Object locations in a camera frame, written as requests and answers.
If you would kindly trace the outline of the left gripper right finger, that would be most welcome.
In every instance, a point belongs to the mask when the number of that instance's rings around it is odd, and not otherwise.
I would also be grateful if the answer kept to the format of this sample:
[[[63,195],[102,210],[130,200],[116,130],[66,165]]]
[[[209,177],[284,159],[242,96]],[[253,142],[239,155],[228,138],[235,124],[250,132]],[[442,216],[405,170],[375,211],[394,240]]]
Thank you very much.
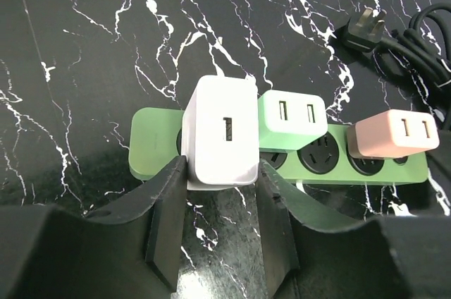
[[[257,213],[271,298],[449,298],[450,219],[323,205],[259,165]]]

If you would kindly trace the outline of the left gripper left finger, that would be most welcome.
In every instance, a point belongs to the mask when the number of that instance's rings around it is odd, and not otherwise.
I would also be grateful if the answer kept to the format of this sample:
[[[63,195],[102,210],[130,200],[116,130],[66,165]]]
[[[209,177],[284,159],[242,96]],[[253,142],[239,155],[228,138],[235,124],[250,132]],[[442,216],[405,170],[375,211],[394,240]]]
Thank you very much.
[[[177,290],[187,162],[87,216],[1,208],[2,298],[169,298]]]

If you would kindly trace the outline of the green power strip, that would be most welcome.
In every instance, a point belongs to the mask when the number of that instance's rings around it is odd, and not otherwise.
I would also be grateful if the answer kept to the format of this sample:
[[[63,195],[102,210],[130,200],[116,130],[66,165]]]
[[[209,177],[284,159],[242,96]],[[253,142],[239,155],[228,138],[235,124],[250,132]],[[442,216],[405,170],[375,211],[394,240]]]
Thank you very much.
[[[128,163],[131,174],[147,181],[178,155],[183,111],[143,108],[131,121]],[[345,125],[294,152],[261,152],[290,183],[404,185],[423,183],[429,171],[425,153],[396,159],[357,159],[348,154]]]

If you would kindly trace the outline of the green charger plug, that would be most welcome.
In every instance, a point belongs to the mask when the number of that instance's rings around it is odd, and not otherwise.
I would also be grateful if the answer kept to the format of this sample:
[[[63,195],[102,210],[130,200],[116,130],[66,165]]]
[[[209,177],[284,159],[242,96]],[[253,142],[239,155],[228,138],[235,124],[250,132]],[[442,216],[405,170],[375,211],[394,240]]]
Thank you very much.
[[[292,152],[328,131],[324,100],[314,94],[268,90],[258,98],[259,149]]]

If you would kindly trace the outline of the pink charger plug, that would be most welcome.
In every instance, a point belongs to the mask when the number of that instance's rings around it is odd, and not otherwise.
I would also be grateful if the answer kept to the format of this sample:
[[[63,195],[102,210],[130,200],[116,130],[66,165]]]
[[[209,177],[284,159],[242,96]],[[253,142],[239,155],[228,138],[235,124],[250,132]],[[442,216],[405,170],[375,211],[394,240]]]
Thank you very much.
[[[434,150],[440,144],[432,115],[391,109],[360,120],[346,130],[351,157],[397,159]]]

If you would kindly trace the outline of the white charger plug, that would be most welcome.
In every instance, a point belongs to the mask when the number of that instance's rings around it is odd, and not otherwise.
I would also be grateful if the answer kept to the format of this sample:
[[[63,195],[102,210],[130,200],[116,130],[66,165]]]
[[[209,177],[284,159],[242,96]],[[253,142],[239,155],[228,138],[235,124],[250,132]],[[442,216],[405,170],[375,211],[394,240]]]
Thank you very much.
[[[217,75],[199,79],[182,121],[188,190],[225,190],[257,180],[257,99],[251,80]]]

